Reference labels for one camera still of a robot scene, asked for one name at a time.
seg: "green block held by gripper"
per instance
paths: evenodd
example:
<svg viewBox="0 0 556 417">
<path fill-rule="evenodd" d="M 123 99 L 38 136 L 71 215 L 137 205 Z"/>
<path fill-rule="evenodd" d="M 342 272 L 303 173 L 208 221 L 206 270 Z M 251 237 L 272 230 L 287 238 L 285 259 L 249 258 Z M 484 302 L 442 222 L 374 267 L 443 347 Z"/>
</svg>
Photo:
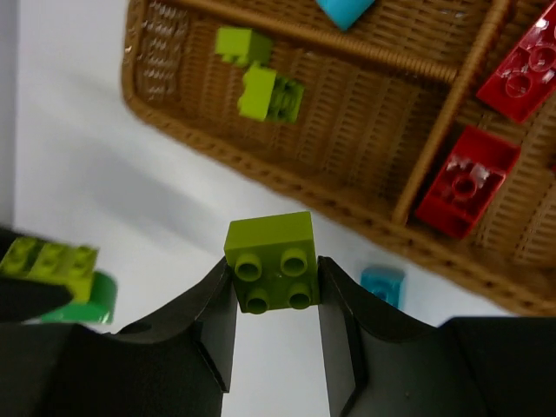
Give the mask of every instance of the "green block held by gripper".
<svg viewBox="0 0 556 417">
<path fill-rule="evenodd" d="M 222 27 L 216 33 L 215 53 L 226 63 L 246 67 L 251 63 L 267 65 L 272 41 L 248 28 Z"/>
<path fill-rule="evenodd" d="M 108 275 L 96 271 L 87 302 L 72 301 L 41 317 L 43 322 L 87 322 L 109 324 L 114 316 L 117 285 Z"/>
<path fill-rule="evenodd" d="M 18 237 L 0 261 L 0 272 L 13 278 L 65 285 L 74 301 L 86 302 L 93 286 L 98 250 L 73 248 L 34 237 Z"/>
<path fill-rule="evenodd" d="M 238 101 L 240 116 L 263 122 L 297 120 L 303 85 L 275 70 L 251 65 L 243 76 L 244 91 Z"/>
<path fill-rule="evenodd" d="M 224 252 L 243 313 L 320 303 L 309 212 L 231 222 Z"/>
</svg>

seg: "lime green block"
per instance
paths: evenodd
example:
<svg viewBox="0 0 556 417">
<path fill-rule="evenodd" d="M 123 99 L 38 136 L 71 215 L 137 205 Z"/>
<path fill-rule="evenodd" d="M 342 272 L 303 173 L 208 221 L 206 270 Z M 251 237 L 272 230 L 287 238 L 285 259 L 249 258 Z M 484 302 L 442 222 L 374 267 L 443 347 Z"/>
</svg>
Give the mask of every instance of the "lime green block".
<svg viewBox="0 0 556 417">
<path fill-rule="evenodd" d="M 117 285 L 115 281 L 102 272 L 95 272 L 90 300 L 81 303 L 72 301 L 41 317 L 44 322 L 88 322 L 111 323 L 116 306 Z"/>
<path fill-rule="evenodd" d="M 245 67 L 251 63 L 266 65 L 272 53 L 272 41 L 252 29 L 220 28 L 216 34 L 215 53 L 226 63 Z"/>
<path fill-rule="evenodd" d="M 245 90 L 238 101 L 240 116 L 260 122 L 297 120 L 304 90 L 300 83 L 255 64 L 243 76 L 243 85 Z"/>
<path fill-rule="evenodd" d="M 8 276 L 53 285 L 65 285 L 74 301 L 86 302 L 93 285 L 98 250 L 33 237 L 17 238 L 0 262 L 0 271 Z"/>
<path fill-rule="evenodd" d="M 224 252 L 243 313 L 319 304 L 309 212 L 231 222 Z"/>
</svg>

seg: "woven wicker surface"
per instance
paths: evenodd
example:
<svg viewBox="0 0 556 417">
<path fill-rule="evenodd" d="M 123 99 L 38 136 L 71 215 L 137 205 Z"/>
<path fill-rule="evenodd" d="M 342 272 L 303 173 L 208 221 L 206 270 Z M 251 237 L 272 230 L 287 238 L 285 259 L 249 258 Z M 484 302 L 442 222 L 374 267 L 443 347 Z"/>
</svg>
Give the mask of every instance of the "woven wicker surface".
<svg viewBox="0 0 556 417">
<path fill-rule="evenodd" d="M 554 314 L 554 272 L 544 268 L 556 265 L 548 255 L 554 234 L 535 234 L 541 223 L 550 229 L 554 210 L 546 163 L 535 165 L 544 152 L 539 144 L 552 146 L 549 117 L 532 133 L 529 124 L 513 126 L 465 101 L 510 5 L 383 0 L 342 35 L 314 0 L 131 0 L 123 95 L 145 122 L 383 247 L 516 312 Z M 488 69 L 540 10 L 519 4 L 506 29 L 512 33 L 497 43 Z M 224 24 L 275 40 L 269 66 L 306 87 L 296 124 L 238 116 L 243 72 L 214 54 L 215 32 Z M 528 156 L 524 142 L 516 175 L 464 242 L 405 223 L 456 116 L 514 141 L 524 140 L 526 130 L 531 146 Z M 524 182 L 532 173 L 542 176 L 543 189 L 538 179 Z M 537 201 L 521 199 L 522 189 Z"/>
</svg>

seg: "blue toy block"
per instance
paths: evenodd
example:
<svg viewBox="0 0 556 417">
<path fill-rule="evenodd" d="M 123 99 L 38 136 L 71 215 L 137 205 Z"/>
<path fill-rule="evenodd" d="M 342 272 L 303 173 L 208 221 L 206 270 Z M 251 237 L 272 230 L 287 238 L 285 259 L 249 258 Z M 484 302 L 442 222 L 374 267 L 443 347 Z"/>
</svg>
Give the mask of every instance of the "blue toy block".
<svg viewBox="0 0 556 417">
<path fill-rule="evenodd" d="M 405 273 L 389 267 L 369 267 L 361 273 L 361 286 L 369 293 L 401 309 Z"/>
<path fill-rule="evenodd" d="M 374 0 L 316 0 L 327 16 L 342 30 L 347 30 Z"/>
</svg>

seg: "green toy block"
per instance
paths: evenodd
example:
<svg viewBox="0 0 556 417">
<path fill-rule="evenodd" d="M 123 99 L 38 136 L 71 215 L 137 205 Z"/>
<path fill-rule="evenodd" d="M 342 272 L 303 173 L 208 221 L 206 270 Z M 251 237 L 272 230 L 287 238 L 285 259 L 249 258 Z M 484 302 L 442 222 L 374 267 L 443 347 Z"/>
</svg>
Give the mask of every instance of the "green toy block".
<svg viewBox="0 0 556 417">
<path fill-rule="evenodd" d="M 320 303 L 309 212 L 231 222 L 224 252 L 243 313 Z"/>
<path fill-rule="evenodd" d="M 216 34 L 215 53 L 225 63 L 246 67 L 251 63 L 267 65 L 272 53 L 272 41 L 252 29 L 223 27 Z"/>
<path fill-rule="evenodd" d="M 240 116 L 263 122 L 295 122 L 303 86 L 269 68 L 254 64 L 243 76 L 245 90 L 238 100 Z"/>
<path fill-rule="evenodd" d="M 81 246 L 72 248 L 34 237 L 19 237 L 0 261 L 0 271 L 7 276 L 30 281 L 65 285 L 74 301 L 86 302 L 93 286 L 98 250 Z"/>
<path fill-rule="evenodd" d="M 43 322 L 88 322 L 108 324 L 114 317 L 117 285 L 108 275 L 96 271 L 87 302 L 72 301 L 41 317 Z"/>
</svg>

